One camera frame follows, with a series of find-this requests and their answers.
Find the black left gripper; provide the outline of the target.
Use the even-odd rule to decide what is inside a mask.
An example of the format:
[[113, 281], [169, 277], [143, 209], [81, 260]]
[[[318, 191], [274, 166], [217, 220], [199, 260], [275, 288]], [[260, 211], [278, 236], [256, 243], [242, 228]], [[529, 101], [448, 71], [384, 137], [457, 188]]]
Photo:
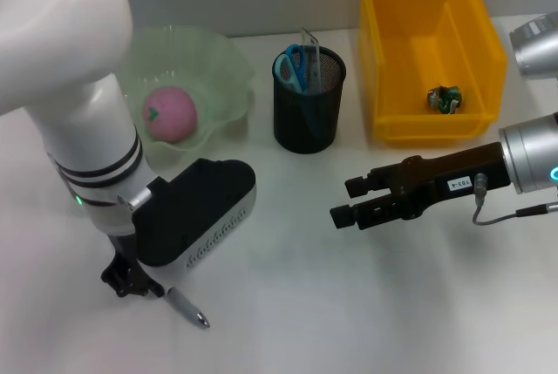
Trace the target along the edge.
[[114, 257], [101, 273], [101, 280], [115, 285], [118, 297], [147, 296], [149, 293], [163, 297], [164, 288], [137, 263], [134, 235], [109, 235], [108, 239], [114, 248]]

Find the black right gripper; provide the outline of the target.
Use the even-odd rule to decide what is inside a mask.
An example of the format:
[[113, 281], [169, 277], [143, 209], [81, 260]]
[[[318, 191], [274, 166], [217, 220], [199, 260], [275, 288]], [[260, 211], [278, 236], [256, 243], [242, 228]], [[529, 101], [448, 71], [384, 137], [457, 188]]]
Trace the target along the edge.
[[394, 167], [371, 169], [347, 180], [351, 198], [390, 189], [384, 195], [330, 210], [337, 229], [357, 225], [360, 230], [395, 220], [420, 217], [430, 206], [473, 194], [474, 176], [484, 173], [487, 191], [511, 184], [500, 143], [494, 142], [433, 159], [412, 156]]

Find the grey silver pen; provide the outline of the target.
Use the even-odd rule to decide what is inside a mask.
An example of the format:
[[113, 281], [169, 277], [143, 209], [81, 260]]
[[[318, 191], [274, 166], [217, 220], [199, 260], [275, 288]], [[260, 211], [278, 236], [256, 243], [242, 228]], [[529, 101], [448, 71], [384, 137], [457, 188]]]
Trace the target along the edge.
[[190, 323], [204, 330], [210, 328], [207, 317], [177, 288], [170, 288], [166, 292], [165, 298], [171, 307]]

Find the green plastic wrapper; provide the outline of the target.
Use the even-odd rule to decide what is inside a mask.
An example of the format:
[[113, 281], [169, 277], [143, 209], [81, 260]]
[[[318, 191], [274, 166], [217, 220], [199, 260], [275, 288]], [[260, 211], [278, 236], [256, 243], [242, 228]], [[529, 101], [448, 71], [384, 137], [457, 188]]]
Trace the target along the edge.
[[461, 106], [462, 95], [458, 86], [438, 86], [427, 93], [428, 105], [441, 114], [454, 114]]

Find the transparent plastic ruler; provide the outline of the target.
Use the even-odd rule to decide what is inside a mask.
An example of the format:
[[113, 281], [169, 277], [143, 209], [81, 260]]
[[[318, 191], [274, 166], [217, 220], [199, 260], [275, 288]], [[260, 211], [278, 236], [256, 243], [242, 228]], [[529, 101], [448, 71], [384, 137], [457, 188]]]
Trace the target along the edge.
[[320, 58], [320, 44], [318, 39], [302, 27], [302, 47], [305, 56], [305, 77], [308, 94], [322, 92], [322, 67]]

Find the blue scissors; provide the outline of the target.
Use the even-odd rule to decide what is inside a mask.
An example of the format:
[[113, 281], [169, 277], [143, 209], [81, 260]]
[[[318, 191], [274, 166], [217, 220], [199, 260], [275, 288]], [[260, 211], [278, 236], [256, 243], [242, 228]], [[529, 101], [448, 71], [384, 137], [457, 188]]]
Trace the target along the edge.
[[273, 73], [283, 87], [296, 95], [299, 108], [314, 138], [322, 136], [317, 113], [310, 104], [305, 77], [305, 56], [301, 44], [292, 44], [274, 62]]

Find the pink toy peach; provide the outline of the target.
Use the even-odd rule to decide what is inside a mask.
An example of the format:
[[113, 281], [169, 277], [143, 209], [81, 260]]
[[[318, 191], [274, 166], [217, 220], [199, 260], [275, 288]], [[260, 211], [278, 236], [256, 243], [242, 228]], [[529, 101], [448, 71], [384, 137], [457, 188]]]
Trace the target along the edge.
[[149, 93], [142, 107], [142, 119], [153, 139], [177, 143], [196, 130], [198, 113], [187, 92], [176, 86], [164, 86]]

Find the black mesh pen holder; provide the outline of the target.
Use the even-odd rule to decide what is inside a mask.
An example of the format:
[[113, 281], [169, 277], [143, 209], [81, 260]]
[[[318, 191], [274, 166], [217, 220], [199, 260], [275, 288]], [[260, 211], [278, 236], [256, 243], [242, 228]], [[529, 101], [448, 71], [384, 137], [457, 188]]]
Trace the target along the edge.
[[288, 70], [281, 66], [283, 55], [272, 66], [273, 127], [277, 142], [300, 154], [318, 153], [335, 140], [346, 67], [331, 49], [320, 48], [322, 91], [302, 94], [289, 89], [280, 79]]

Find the translucent green wavy fruit plate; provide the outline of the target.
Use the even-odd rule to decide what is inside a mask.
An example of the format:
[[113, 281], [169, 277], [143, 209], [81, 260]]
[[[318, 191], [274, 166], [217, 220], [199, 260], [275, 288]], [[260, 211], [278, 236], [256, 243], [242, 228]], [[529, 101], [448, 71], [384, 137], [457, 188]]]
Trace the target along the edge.
[[[137, 29], [116, 76], [148, 163], [163, 167], [199, 151], [246, 115], [255, 71], [229, 38], [197, 26], [167, 25]], [[165, 86], [187, 92], [198, 113], [193, 134], [172, 144], [154, 139], [142, 119], [149, 94]]]

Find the yellow plastic bin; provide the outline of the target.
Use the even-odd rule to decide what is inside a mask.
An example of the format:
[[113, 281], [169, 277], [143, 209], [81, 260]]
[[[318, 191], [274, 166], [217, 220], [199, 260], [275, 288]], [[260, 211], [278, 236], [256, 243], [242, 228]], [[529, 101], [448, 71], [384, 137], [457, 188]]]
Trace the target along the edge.
[[[360, 0], [357, 47], [375, 139], [450, 145], [499, 116], [507, 54], [483, 0]], [[441, 85], [460, 89], [454, 114], [427, 103]]]

